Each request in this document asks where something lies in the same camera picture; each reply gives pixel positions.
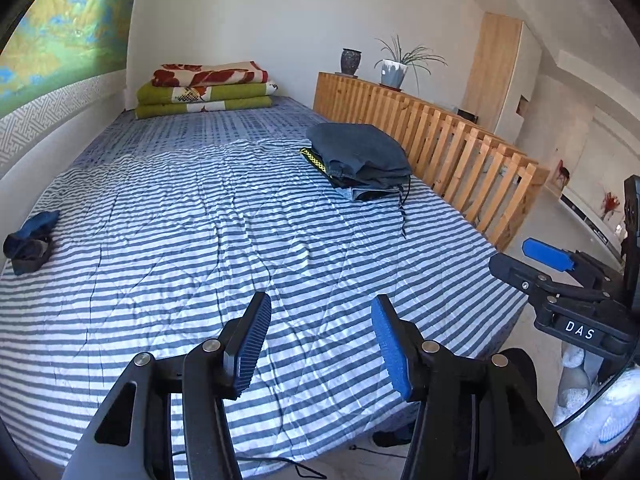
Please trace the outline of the white gloved right hand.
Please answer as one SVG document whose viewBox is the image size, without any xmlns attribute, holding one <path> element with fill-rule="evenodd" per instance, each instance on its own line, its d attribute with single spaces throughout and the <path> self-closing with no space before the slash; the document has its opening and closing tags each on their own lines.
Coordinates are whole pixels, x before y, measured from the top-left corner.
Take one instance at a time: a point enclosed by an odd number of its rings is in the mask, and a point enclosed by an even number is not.
<svg viewBox="0 0 640 480">
<path fill-rule="evenodd" d="M 604 359 L 562 344 L 562 374 L 552 422 L 570 458 L 596 458 L 614 450 L 639 416 L 639 367 L 628 366 L 606 386 L 598 379 Z"/>
</svg>

